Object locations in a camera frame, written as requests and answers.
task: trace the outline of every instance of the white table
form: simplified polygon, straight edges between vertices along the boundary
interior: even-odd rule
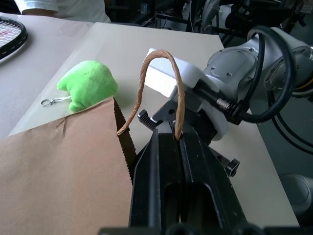
[[[200,69],[206,67],[208,58],[214,52],[223,48],[220,39],[213,35],[96,23],[11,134],[70,113],[69,101],[48,108],[41,107],[40,101],[68,95],[57,90],[56,84],[70,68],[83,60],[98,60],[110,68],[119,84],[117,101],[127,118],[136,100],[142,61],[151,47],[166,49]],[[141,109],[153,114],[165,101],[162,95],[145,87]],[[130,129],[139,151],[150,138],[151,132],[136,118]],[[231,125],[229,133],[221,141],[213,142],[211,147],[225,157],[236,158],[241,162],[231,181],[249,222],[259,226],[298,225],[255,124],[243,122],[240,126]]]
[[[22,22],[28,39],[0,60],[0,138],[6,137],[93,23],[0,13]]]

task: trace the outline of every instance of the paper bag handle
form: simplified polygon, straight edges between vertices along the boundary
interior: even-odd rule
[[[181,80],[181,76],[180,76],[180,72],[179,72],[179,69],[177,67],[177,64],[176,64],[173,56],[165,50],[155,50],[155,51],[151,52],[149,55],[147,55],[147,57],[145,58],[145,60],[142,64],[142,67],[141,67],[141,71],[140,71],[140,83],[139,83],[139,91],[138,91],[137,101],[133,107],[133,110],[131,112],[130,117],[128,118],[126,123],[122,126],[122,128],[119,129],[119,131],[117,132],[118,136],[121,135],[123,132],[125,132],[128,129],[133,118],[135,117],[136,113],[138,112],[138,109],[140,107],[141,100],[142,100],[142,92],[143,92],[143,88],[145,85],[147,69],[148,69],[150,62],[156,58],[169,59],[171,64],[172,64],[174,73],[175,73],[175,78],[176,78],[177,88],[178,88],[178,106],[177,106],[177,112],[176,112],[175,137],[177,140],[179,140],[179,138],[180,138],[182,125],[184,122],[184,116],[185,116],[185,92],[184,92],[184,87],[183,87],[183,83]]]

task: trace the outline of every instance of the green plush toy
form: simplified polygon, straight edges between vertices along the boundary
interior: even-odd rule
[[[83,61],[60,79],[57,88],[70,93],[68,108],[77,112],[116,95],[118,85],[108,67],[97,61]]]

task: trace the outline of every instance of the paper bag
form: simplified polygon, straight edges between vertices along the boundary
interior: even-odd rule
[[[135,157],[110,97],[0,141],[1,235],[96,235],[127,227]]]

